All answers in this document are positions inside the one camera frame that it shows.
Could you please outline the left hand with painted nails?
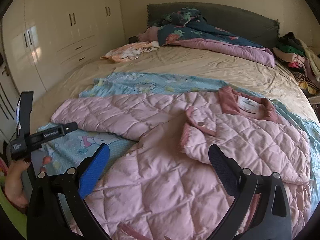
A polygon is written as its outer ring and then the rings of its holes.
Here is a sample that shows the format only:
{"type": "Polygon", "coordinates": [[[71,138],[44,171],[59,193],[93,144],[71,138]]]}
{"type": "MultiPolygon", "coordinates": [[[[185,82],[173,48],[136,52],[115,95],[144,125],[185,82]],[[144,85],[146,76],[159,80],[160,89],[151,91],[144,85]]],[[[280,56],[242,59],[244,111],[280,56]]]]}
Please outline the left hand with painted nails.
{"type": "Polygon", "coordinates": [[[4,194],[8,201],[16,208],[24,210],[28,200],[23,191],[22,173],[31,165],[30,161],[13,161],[8,169],[4,184],[4,194]]]}

